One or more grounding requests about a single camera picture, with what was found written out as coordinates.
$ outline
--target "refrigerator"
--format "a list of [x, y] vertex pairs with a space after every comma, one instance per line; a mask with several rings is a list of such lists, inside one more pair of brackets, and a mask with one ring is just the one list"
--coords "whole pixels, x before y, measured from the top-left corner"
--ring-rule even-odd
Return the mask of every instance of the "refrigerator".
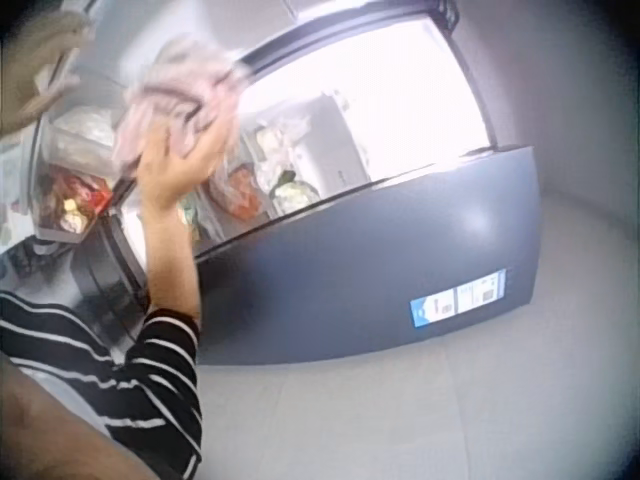
[[[84, 8], [97, 15], [100, 2]], [[497, 144], [452, 40], [458, 18], [451, 0], [359, 2], [241, 52], [253, 78], [238, 146], [181, 204], [203, 296], [201, 364], [373, 352], [529, 303], [540, 248], [533, 148]], [[135, 181], [100, 156], [74, 163], [55, 150], [56, 119], [72, 108], [104, 108], [115, 126], [126, 85], [74, 59], [57, 68], [83, 88], [37, 126], [36, 235], [74, 244], [75, 283], [117, 319], [104, 328], [114, 341], [133, 338], [149, 307]], [[74, 175], [108, 195], [95, 215], [65, 202], [61, 227], [47, 192]]]

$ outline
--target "white wall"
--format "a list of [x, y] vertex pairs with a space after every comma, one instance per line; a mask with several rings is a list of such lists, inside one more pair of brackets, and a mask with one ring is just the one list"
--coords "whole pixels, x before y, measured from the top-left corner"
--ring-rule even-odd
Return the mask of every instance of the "white wall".
[[534, 145], [546, 190], [637, 225], [637, 59], [567, 0], [458, 5], [454, 40], [499, 142]]

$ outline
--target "freezer drawer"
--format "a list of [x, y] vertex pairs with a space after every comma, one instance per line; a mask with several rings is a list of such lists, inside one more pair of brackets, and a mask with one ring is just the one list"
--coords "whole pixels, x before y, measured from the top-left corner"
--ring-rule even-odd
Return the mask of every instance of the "freezer drawer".
[[343, 357], [525, 305], [539, 208], [533, 151], [520, 148], [427, 167], [214, 250], [198, 265], [200, 362]]

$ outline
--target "energy label sticker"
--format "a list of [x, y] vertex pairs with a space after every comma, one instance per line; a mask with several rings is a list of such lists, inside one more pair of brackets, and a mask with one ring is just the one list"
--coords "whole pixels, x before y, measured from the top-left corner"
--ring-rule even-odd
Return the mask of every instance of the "energy label sticker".
[[413, 325], [424, 327], [501, 299], [505, 278], [506, 270], [500, 270], [459, 287], [412, 300]]

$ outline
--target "frozen food package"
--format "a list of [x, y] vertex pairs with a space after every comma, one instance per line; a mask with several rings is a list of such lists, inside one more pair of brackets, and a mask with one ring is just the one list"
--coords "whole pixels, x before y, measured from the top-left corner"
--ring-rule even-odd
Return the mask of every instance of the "frozen food package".
[[278, 128], [264, 127], [255, 136], [263, 153], [262, 159], [254, 164], [256, 182], [268, 195], [285, 171], [294, 170], [293, 150], [286, 135]]
[[250, 165], [229, 172], [225, 161], [209, 179], [209, 191], [223, 210], [239, 220], [252, 220], [265, 211]]
[[99, 177], [51, 167], [38, 177], [40, 227], [83, 234], [108, 206], [112, 191]]
[[87, 173], [115, 175], [111, 163], [114, 139], [111, 110], [79, 106], [45, 126], [43, 155], [50, 163]]
[[296, 180], [278, 187], [273, 193], [273, 203], [280, 215], [287, 215], [320, 201], [318, 191], [310, 184]]
[[132, 174], [151, 124], [169, 119], [170, 150], [186, 156], [215, 121], [220, 103], [238, 97], [248, 69], [189, 37], [168, 42], [138, 84], [125, 92], [127, 113], [118, 126], [113, 160]]

